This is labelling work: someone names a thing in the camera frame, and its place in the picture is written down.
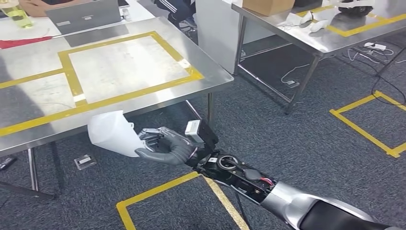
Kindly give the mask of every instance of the silver laptop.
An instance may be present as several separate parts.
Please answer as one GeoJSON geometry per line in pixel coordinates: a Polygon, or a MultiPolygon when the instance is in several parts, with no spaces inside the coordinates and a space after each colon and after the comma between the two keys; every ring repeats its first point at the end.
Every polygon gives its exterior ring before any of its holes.
{"type": "Polygon", "coordinates": [[[121,21],[118,0],[92,0],[46,14],[63,35],[121,21]]]}

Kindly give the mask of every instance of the yellow tape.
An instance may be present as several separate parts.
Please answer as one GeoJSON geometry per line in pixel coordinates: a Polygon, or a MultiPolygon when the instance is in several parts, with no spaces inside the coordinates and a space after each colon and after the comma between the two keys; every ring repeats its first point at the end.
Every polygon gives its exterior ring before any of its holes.
{"type": "MultiPolygon", "coordinates": [[[[312,10],[310,10],[310,11],[311,11],[312,13],[317,13],[317,12],[321,12],[321,11],[328,10],[328,9],[332,9],[332,8],[334,8],[334,6],[328,5],[328,6],[325,6],[325,7],[318,7],[318,8],[312,9],[312,10]]],[[[307,14],[307,11],[303,11],[303,12],[297,13],[296,15],[297,15],[297,16],[300,16],[300,17],[303,17],[303,16],[305,16],[306,14],[307,14]]]]}
{"type": "Polygon", "coordinates": [[[365,103],[367,103],[367,102],[370,102],[370,101],[372,101],[373,99],[375,99],[374,95],[370,95],[370,96],[368,96],[368,97],[366,97],[366,98],[363,98],[363,99],[361,99],[361,100],[359,100],[359,101],[356,101],[356,102],[354,102],[354,103],[351,103],[351,104],[349,104],[349,105],[346,105],[346,106],[344,106],[344,107],[338,109],[336,112],[337,112],[337,113],[346,112],[346,111],[348,111],[348,110],[350,110],[350,109],[353,109],[353,108],[358,107],[358,106],[360,106],[360,105],[362,105],[362,104],[365,104],[365,103]]]}
{"type": "Polygon", "coordinates": [[[385,100],[389,101],[389,102],[392,103],[392,104],[396,104],[397,107],[399,107],[399,108],[401,108],[401,109],[403,109],[403,110],[406,111],[406,106],[402,105],[401,103],[395,101],[394,99],[392,99],[392,98],[386,96],[385,94],[383,94],[383,93],[381,93],[381,92],[379,92],[379,94],[380,94],[380,96],[381,96],[382,98],[384,98],[385,100]]]}
{"type": "MultiPolygon", "coordinates": [[[[79,48],[75,48],[75,49],[71,49],[71,50],[66,50],[66,51],[62,51],[59,52],[59,58],[61,59],[62,62],[62,69],[56,69],[53,71],[49,71],[46,73],[42,73],[42,74],[37,74],[37,75],[32,75],[30,77],[26,77],[26,78],[22,78],[22,79],[18,79],[18,80],[13,80],[13,81],[7,81],[4,83],[0,83],[1,87],[9,87],[12,85],[16,85],[19,83],[23,83],[23,82],[28,82],[28,81],[32,81],[35,79],[39,79],[39,78],[43,78],[43,77],[47,77],[47,76],[52,76],[58,73],[65,73],[66,74],[66,78],[68,80],[69,86],[71,88],[72,91],[72,95],[75,96],[84,96],[82,87],[80,85],[80,82],[78,80],[78,77],[73,69],[72,63],[69,59],[69,54],[71,53],[75,53],[75,52],[79,52],[79,51],[83,51],[83,50],[88,50],[88,49],[93,49],[96,47],[101,47],[101,46],[107,46],[107,45],[111,45],[111,44],[116,44],[119,42],[124,42],[124,41],[129,41],[132,39],[137,39],[137,38],[141,38],[141,37],[145,37],[145,36],[152,36],[165,50],[166,52],[168,52],[168,54],[171,55],[171,57],[173,57],[176,61],[180,61],[183,59],[183,57],[169,44],[167,43],[167,41],[165,41],[161,36],[159,36],[155,31],[149,32],[149,33],[144,33],[144,34],[139,34],[139,35],[134,35],[134,36],[130,36],[130,37],[125,37],[125,38],[120,38],[120,39],[116,39],[116,40],[112,40],[112,41],[107,41],[107,42],[102,42],[102,43],[98,43],[98,44],[93,44],[90,46],[84,46],[84,47],[79,47],[79,48]]],[[[127,94],[123,94],[123,95],[119,95],[113,98],[109,98],[109,99],[105,99],[102,101],[98,101],[95,103],[87,103],[87,101],[84,100],[79,100],[76,102],[76,108],[73,109],[69,109],[69,110],[65,110],[56,114],[52,114],[52,115],[48,115],[48,116],[43,116],[37,119],[33,119],[33,120],[29,120],[29,121],[25,121],[22,123],[18,123],[12,126],[8,126],[8,127],[4,127],[4,128],[0,128],[0,137],[5,136],[5,135],[9,135],[12,133],[16,133],[19,131],[23,131],[29,128],[33,128],[33,127],[37,127],[40,125],[44,125],[47,123],[50,123],[52,121],[56,121],[68,116],[72,116],[72,115],[76,115],[79,113],[83,113],[92,109],[97,109],[100,107],[104,107],[104,106],[108,106],[111,104],[115,104],[115,103],[119,103],[122,101],[126,101],[135,97],[139,97],[142,95],[146,95],[149,93],[154,93],[160,90],[164,90],[167,88],[172,88],[175,87],[177,85],[181,85],[184,83],[188,83],[191,81],[196,81],[196,80],[200,80],[203,79],[203,76],[201,75],[201,73],[194,67],[190,66],[187,67],[185,69],[188,73],[189,76],[185,77],[185,78],[181,78],[181,79],[177,79],[177,80],[173,80],[173,81],[169,81],[160,85],[156,85],[156,86],[152,86],[152,87],[148,87],[142,90],[138,90],[138,91],[134,91],[134,92],[130,92],[127,94]]]]}
{"type": "Polygon", "coordinates": [[[154,196],[154,195],[156,195],[158,193],[161,193],[163,191],[166,191],[166,190],[168,190],[170,188],[173,188],[173,187],[175,187],[177,185],[180,185],[181,183],[189,181],[189,180],[191,180],[191,179],[193,179],[195,177],[198,177],[198,176],[199,176],[199,174],[197,172],[191,172],[191,173],[186,174],[186,175],[184,175],[182,177],[179,177],[179,178],[177,178],[177,179],[175,179],[173,181],[169,181],[169,182],[167,182],[167,183],[165,183],[163,185],[160,185],[160,186],[155,187],[153,189],[150,189],[150,190],[148,190],[146,192],[138,194],[138,195],[136,195],[136,196],[134,196],[134,197],[132,197],[130,199],[118,202],[116,204],[116,208],[117,208],[118,213],[119,213],[119,215],[121,217],[121,220],[123,221],[125,229],[127,229],[127,230],[135,230],[134,223],[131,220],[130,214],[127,211],[127,206],[132,205],[134,203],[137,203],[137,202],[139,202],[141,200],[147,199],[147,198],[149,198],[151,196],[154,196]]]}
{"type": "Polygon", "coordinates": [[[233,218],[234,222],[238,225],[238,227],[241,230],[249,230],[247,223],[241,217],[240,213],[236,210],[236,208],[232,205],[227,196],[223,193],[221,188],[212,179],[206,177],[204,179],[209,184],[210,188],[216,194],[217,198],[226,208],[227,212],[230,214],[231,218],[233,218]]]}
{"type": "MultiPolygon", "coordinates": [[[[188,69],[189,72],[194,72],[194,68],[190,68],[188,69]]],[[[200,79],[200,75],[194,73],[189,77],[186,78],[181,78],[178,80],[173,80],[161,85],[157,85],[157,86],[152,86],[143,90],[138,90],[135,92],[130,92],[127,94],[123,94],[120,96],[116,96],[116,97],[112,97],[109,99],[105,99],[103,101],[99,101],[99,102],[95,102],[95,103],[91,103],[91,104],[84,104],[82,106],[78,106],[76,108],[73,109],[69,109],[69,110],[65,110],[56,114],[51,114],[48,116],[43,116],[43,117],[39,117],[37,119],[33,119],[33,120],[29,120],[29,121],[25,121],[25,122],[21,122],[12,126],[8,126],[8,127],[4,127],[4,128],[0,128],[0,137],[5,136],[5,135],[9,135],[12,133],[16,133],[19,131],[23,131],[29,128],[33,128],[36,126],[40,126],[40,125],[44,125],[47,123],[50,123],[52,121],[56,121],[65,117],[69,117],[72,115],[76,115],[79,113],[84,113],[86,111],[92,110],[92,109],[97,109],[100,107],[104,107],[104,106],[108,106],[114,103],[118,103],[118,102],[122,102],[122,101],[126,101],[135,97],[139,97],[145,94],[149,94],[149,93],[153,93],[153,92],[157,92],[163,89],[167,89],[176,85],[180,85],[180,84],[184,84],[190,81],[194,81],[200,79]]]]}
{"type": "Polygon", "coordinates": [[[380,142],[378,139],[374,138],[371,134],[367,133],[365,130],[360,128],[358,125],[352,123],[350,120],[346,119],[343,115],[341,115],[339,112],[335,110],[330,110],[330,113],[332,113],[334,116],[336,116],[338,119],[340,119],[342,122],[350,126],[351,128],[355,129],[355,131],[359,132],[361,135],[366,137],[368,140],[372,141],[375,145],[380,147],[381,149],[385,150],[386,152],[391,151],[391,149],[380,142]]]}
{"type": "Polygon", "coordinates": [[[406,143],[399,145],[398,147],[394,148],[392,151],[388,152],[389,155],[394,157],[400,157],[399,153],[406,151],[406,143]]]}
{"type": "Polygon", "coordinates": [[[49,77],[52,75],[56,75],[56,74],[60,74],[63,73],[64,70],[63,69],[56,69],[56,70],[51,70],[45,73],[39,73],[39,74],[35,74],[32,76],[28,76],[25,78],[20,78],[20,79],[16,79],[16,80],[10,80],[10,81],[6,81],[6,82],[2,82],[0,83],[0,89],[4,89],[13,85],[17,85],[17,84],[21,84],[21,83],[25,83],[28,81],[33,81],[36,79],[41,79],[41,78],[45,78],[45,77],[49,77]]]}
{"type": "Polygon", "coordinates": [[[348,120],[347,118],[345,118],[343,115],[341,115],[340,113],[346,112],[350,109],[353,109],[357,106],[360,106],[361,104],[367,103],[373,99],[375,99],[375,97],[382,97],[385,100],[389,101],[392,104],[396,104],[399,108],[403,109],[406,111],[406,106],[401,105],[399,102],[397,102],[396,100],[388,97],[387,95],[383,94],[382,92],[376,90],[374,92],[373,95],[370,95],[368,97],[365,97],[361,100],[358,100],[354,103],[351,103],[349,105],[346,105],[338,110],[330,110],[330,113],[333,114],[334,116],[336,116],[338,119],[340,119],[342,122],[344,122],[345,124],[347,124],[348,126],[350,126],[351,128],[355,129],[358,133],[360,133],[361,135],[363,135],[365,138],[367,138],[368,140],[370,140],[372,143],[374,143],[375,145],[377,145],[378,147],[382,148],[384,151],[386,151],[386,154],[391,155],[395,158],[400,157],[400,153],[402,153],[403,151],[406,150],[406,143],[391,149],[388,146],[386,146],[385,144],[383,144],[382,142],[380,142],[378,139],[376,139],[375,137],[373,137],[371,134],[367,133],[365,130],[363,130],[362,128],[360,128],[359,126],[357,126],[356,124],[354,124],[353,122],[351,122],[350,120],[348,120]]]}
{"type": "MultiPolygon", "coordinates": [[[[67,52],[59,52],[58,56],[65,71],[65,76],[72,92],[72,96],[75,98],[76,96],[84,95],[78,76],[76,75],[75,69],[73,68],[72,62],[70,61],[69,54],[67,52]]],[[[86,99],[82,99],[75,102],[75,104],[76,106],[82,106],[87,104],[87,101],[86,99]]]]}
{"type": "Polygon", "coordinates": [[[369,14],[368,14],[368,17],[371,17],[371,18],[376,18],[378,21],[384,21],[384,20],[388,20],[388,19],[387,19],[387,18],[385,18],[385,17],[381,17],[381,16],[376,15],[376,14],[373,14],[373,13],[369,13],[369,14]]]}
{"type": "MultiPolygon", "coordinates": [[[[132,205],[139,201],[145,200],[149,197],[152,197],[158,193],[164,192],[170,188],[178,186],[178,185],[180,185],[186,181],[189,181],[193,178],[196,178],[198,176],[200,176],[200,174],[198,174],[196,172],[191,172],[191,173],[184,175],[182,177],[179,177],[175,180],[169,181],[163,185],[150,189],[146,192],[140,193],[132,198],[118,202],[116,204],[116,208],[121,217],[121,220],[123,221],[125,229],[126,230],[136,230],[135,225],[134,225],[133,221],[131,220],[130,214],[128,213],[128,210],[127,210],[127,207],[129,205],[132,205]]],[[[210,186],[210,188],[214,192],[214,194],[217,196],[217,198],[220,200],[221,204],[226,208],[227,212],[233,218],[233,220],[238,225],[238,227],[241,230],[249,230],[246,222],[243,220],[243,218],[241,217],[239,212],[232,205],[232,203],[227,198],[227,196],[223,193],[223,191],[220,189],[220,187],[213,180],[206,178],[206,177],[204,177],[204,179],[207,182],[207,184],[210,186]]]]}
{"type": "Polygon", "coordinates": [[[355,29],[352,29],[352,30],[347,30],[347,31],[342,31],[342,30],[340,30],[340,29],[338,29],[338,28],[336,28],[334,26],[331,26],[331,25],[329,25],[327,27],[327,29],[329,29],[329,30],[341,35],[341,36],[349,37],[349,36],[356,35],[356,34],[361,33],[361,32],[365,32],[365,31],[374,29],[374,28],[379,27],[379,26],[395,23],[395,22],[398,22],[398,21],[401,21],[401,20],[404,20],[404,19],[406,19],[406,14],[401,14],[401,15],[398,15],[396,17],[388,18],[388,19],[384,19],[384,18],[381,17],[380,19],[378,19],[377,22],[374,22],[374,23],[371,23],[371,24],[368,24],[368,25],[364,25],[364,26],[360,26],[358,28],[355,28],[355,29]]]}
{"type": "MultiPolygon", "coordinates": [[[[334,8],[334,6],[328,5],[328,6],[325,6],[325,7],[315,8],[315,9],[311,10],[311,12],[312,13],[317,13],[317,12],[321,12],[321,11],[328,10],[328,9],[333,9],[333,8],[334,8]]],[[[307,13],[307,11],[304,11],[304,12],[297,13],[296,15],[298,15],[300,17],[303,17],[303,16],[306,15],[306,13],[307,13]]],[[[382,26],[382,25],[387,25],[387,24],[395,23],[397,21],[401,21],[403,19],[406,19],[406,14],[400,14],[400,15],[398,15],[396,17],[393,17],[393,18],[385,18],[385,17],[381,17],[379,15],[375,15],[373,13],[369,13],[368,16],[372,17],[372,18],[376,18],[376,20],[378,20],[378,21],[374,22],[374,23],[371,23],[371,24],[368,24],[368,25],[360,26],[360,27],[352,29],[352,30],[347,30],[347,31],[340,30],[340,29],[338,29],[338,28],[336,28],[336,27],[334,27],[332,25],[327,26],[327,29],[329,29],[329,30],[341,35],[341,36],[349,37],[349,36],[352,36],[352,35],[355,35],[355,34],[358,34],[358,33],[361,33],[361,32],[365,32],[365,31],[374,29],[374,28],[382,26]]]]}

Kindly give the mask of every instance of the red wire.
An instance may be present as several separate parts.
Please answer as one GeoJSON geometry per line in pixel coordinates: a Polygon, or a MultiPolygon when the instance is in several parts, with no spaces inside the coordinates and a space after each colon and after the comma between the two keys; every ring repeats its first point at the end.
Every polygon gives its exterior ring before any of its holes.
{"type": "Polygon", "coordinates": [[[268,178],[263,178],[263,177],[261,177],[260,180],[265,181],[265,182],[268,183],[269,185],[273,186],[272,181],[271,181],[270,179],[268,179],[268,178]]]}

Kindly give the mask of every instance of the white power strip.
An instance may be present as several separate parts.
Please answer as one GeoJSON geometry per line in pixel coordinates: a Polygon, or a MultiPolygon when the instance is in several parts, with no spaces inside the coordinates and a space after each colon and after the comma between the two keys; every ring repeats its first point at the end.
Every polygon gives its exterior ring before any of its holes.
{"type": "Polygon", "coordinates": [[[381,50],[381,51],[385,51],[386,50],[386,46],[384,45],[380,45],[380,44],[376,44],[376,43],[372,43],[372,42],[367,42],[364,45],[365,48],[369,48],[369,49],[377,49],[377,50],[381,50]]]}

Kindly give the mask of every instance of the black pants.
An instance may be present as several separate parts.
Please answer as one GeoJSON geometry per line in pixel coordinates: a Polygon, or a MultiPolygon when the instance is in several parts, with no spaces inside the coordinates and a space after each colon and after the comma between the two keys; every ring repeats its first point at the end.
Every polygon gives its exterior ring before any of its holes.
{"type": "Polygon", "coordinates": [[[180,22],[196,13],[196,4],[191,0],[155,0],[155,4],[169,11],[168,20],[178,28],[180,22]]]}

